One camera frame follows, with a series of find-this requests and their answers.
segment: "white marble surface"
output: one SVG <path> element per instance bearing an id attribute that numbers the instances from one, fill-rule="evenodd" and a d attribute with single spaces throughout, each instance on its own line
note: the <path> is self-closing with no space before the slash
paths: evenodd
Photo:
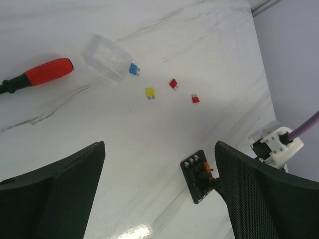
<path id="1" fill-rule="evenodd" d="M 113 87 L 86 66 L 81 51 L 92 33 L 122 46 L 141 75 Z M 248 135 L 275 119 L 249 4 L 2 1 L 0 79 L 56 57 L 70 58 L 74 72 L 0 95 L 0 180 L 103 140 L 85 239 L 233 238 L 221 197 L 213 192 L 195 205 L 179 163 L 203 149 L 215 167 L 217 140 L 252 154 Z"/>

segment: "screwdriver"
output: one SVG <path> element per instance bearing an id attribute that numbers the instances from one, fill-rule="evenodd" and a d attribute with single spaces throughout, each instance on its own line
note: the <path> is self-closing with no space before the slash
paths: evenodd
<path id="1" fill-rule="evenodd" d="M 36 66 L 22 75 L 11 80 L 2 81 L 0 85 L 0 94 L 10 93 L 29 86 L 37 86 L 49 81 L 56 80 L 73 71 L 73 65 L 68 58 L 59 58 Z"/>

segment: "purple cable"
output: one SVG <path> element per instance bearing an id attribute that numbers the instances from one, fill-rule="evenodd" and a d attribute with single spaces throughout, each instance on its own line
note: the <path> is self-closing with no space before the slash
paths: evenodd
<path id="1" fill-rule="evenodd" d="M 288 134 L 288 140 L 292 141 L 295 138 L 299 137 L 307 130 L 309 130 L 312 126 L 319 122 L 319 111 L 315 113 L 309 120 L 304 122 L 301 126 L 296 128 L 294 131 Z"/>

